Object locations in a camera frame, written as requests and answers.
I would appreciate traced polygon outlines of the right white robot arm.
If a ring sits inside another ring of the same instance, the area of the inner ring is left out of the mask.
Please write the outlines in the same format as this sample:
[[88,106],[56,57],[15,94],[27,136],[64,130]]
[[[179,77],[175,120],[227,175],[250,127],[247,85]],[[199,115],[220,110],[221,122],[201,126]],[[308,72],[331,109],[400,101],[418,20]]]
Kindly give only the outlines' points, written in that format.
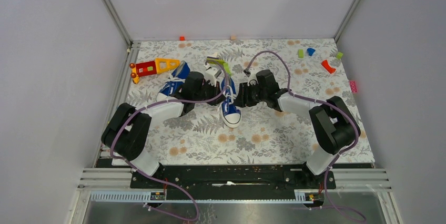
[[244,73],[249,80],[239,85],[236,106],[252,107],[264,102],[271,109],[306,116],[311,121],[319,146],[306,161],[301,180],[306,187],[315,188],[322,182],[322,173],[360,135],[350,110],[338,96],[321,101],[294,95],[289,89],[280,88],[268,69],[255,74],[245,69]]

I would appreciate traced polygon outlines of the blue sneaker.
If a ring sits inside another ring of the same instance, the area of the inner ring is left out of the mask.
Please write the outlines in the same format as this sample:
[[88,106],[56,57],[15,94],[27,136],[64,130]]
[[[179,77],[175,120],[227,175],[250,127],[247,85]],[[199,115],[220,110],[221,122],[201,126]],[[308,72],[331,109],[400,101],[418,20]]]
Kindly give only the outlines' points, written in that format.
[[235,105],[235,99],[237,98],[236,88],[234,81],[229,78],[225,79],[220,85],[221,89],[224,89],[224,100],[219,105],[220,117],[229,128],[237,128],[241,122],[241,111]]
[[183,85],[189,74],[190,68],[188,64],[182,60],[179,66],[169,74],[167,81],[158,92],[155,101],[165,100],[167,97],[174,94]]

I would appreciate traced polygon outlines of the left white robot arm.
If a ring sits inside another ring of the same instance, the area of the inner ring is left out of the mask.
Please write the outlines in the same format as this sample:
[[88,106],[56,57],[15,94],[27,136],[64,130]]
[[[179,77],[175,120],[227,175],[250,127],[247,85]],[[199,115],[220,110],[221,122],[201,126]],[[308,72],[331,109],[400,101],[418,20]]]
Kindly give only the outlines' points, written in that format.
[[222,99],[218,77],[220,70],[210,68],[204,74],[190,72],[185,82],[172,96],[144,108],[122,103],[102,133],[102,143],[110,153],[128,161],[143,173],[143,181],[152,188],[163,182],[161,163],[146,150],[149,130],[165,120],[179,118],[191,112],[197,103],[216,104]]

